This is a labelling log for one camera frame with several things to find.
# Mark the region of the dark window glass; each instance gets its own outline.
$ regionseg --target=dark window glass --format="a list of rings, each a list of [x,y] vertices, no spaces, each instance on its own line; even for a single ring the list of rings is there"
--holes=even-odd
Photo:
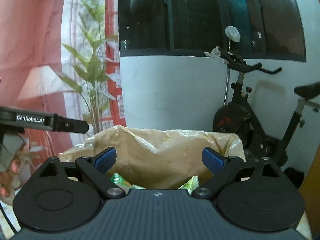
[[[306,60],[295,0],[119,0],[121,56],[204,56],[228,47],[229,25],[243,57]]]

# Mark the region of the curtain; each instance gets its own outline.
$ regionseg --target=curtain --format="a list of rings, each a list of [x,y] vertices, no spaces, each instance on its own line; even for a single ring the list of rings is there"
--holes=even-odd
[[[86,120],[87,134],[26,129],[49,156],[125,126],[117,0],[0,0],[0,106]]]

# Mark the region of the stationary bike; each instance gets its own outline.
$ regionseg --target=stationary bike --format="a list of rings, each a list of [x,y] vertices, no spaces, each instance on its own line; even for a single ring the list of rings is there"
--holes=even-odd
[[[214,116],[213,131],[236,133],[242,140],[244,149],[246,152],[252,154],[253,159],[271,157],[280,167],[283,166],[288,160],[286,148],[297,126],[299,124],[300,127],[304,125],[304,121],[301,120],[304,106],[311,106],[314,111],[319,112],[320,105],[308,100],[320,94],[320,82],[296,87],[294,89],[294,93],[302,98],[298,99],[298,106],[292,115],[282,140],[280,140],[265,133],[247,101],[249,93],[252,92],[252,88],[247,87],[247,94],[243,95],[242,86],[245,73],[258,70],[270,75],[275,75],[281,72],[282,68],[280,67],[275,71],[270,71],[262,68],[261,63],[250,66],[237,53],[226,51],[222,48],[219,48],[219,51],[221,53],[220,57],[228,62],[227,67],[238,71],[239,75],[237,82],[231,84],[231,88],[234,89],[232,100],[227,105],[222,106]]]

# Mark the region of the bike saddle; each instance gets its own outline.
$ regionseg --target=bike saddle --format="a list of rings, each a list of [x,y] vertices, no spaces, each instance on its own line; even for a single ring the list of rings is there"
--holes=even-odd
[[[320,82],[306,86],[295,87],[293,91],[305,100],[309,100],[320,95]]]
[[[239,54],[232,52],[231,50],[226,51],[225,49],[219,48],[219,51],[221,53],[220,57],[228,61],[227,68],[241,73],[248,73],[262,67],[261,63],[257,63],[253,66],[248,65]]]

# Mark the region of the blue gripper pad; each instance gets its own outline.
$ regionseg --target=blue gripper pad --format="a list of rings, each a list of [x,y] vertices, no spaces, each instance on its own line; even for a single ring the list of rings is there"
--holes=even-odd
[[[117,152],[113,147],[108,147],[91,159],[92,165],[101,173],[106,174],[116,163]]]
[[[228,163],[228,158],[219,154],[210,147],[206,147],[202,151],[202,163],[211,171],[216,174],[218,171],[223,169]]]

